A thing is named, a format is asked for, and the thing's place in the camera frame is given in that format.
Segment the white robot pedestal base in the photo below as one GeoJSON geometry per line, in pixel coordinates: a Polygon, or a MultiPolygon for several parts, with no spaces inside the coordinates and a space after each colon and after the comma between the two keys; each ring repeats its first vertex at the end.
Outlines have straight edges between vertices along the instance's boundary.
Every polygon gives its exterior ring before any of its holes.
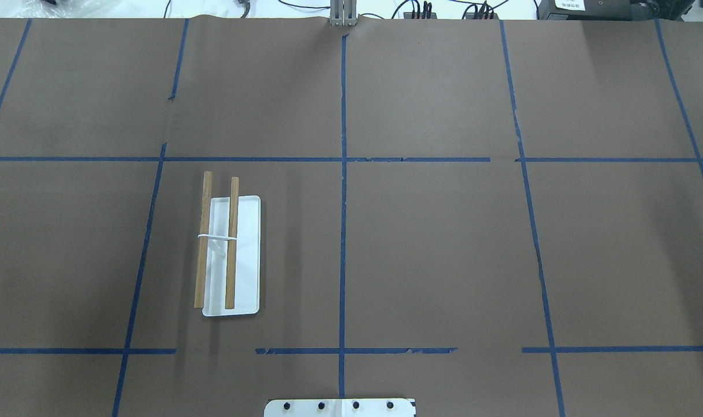
{"type": "Polygon", "coordinates": [[[264,416],[416,416],[408,398],[277,399],[265,406],[264,416]]]}

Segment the aluminium frame post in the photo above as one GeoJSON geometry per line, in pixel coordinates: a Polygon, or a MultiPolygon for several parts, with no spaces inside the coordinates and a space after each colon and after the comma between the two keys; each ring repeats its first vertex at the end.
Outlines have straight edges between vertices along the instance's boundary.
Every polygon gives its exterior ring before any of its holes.
{"type": "Polygon", "coordinates": [[[329,23],[333,27],[352,27],[357,25],[356,0],[331,0],[329,2],[329,23]]]}

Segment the black computer box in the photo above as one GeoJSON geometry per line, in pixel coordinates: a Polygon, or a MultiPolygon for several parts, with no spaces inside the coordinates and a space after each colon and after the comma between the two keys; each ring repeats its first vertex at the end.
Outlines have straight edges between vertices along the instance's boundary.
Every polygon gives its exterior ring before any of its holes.
{"type": "Polygon", "coordinates": [[[694,1],[540,1],[539,20],[679,21],[694,1]]]}

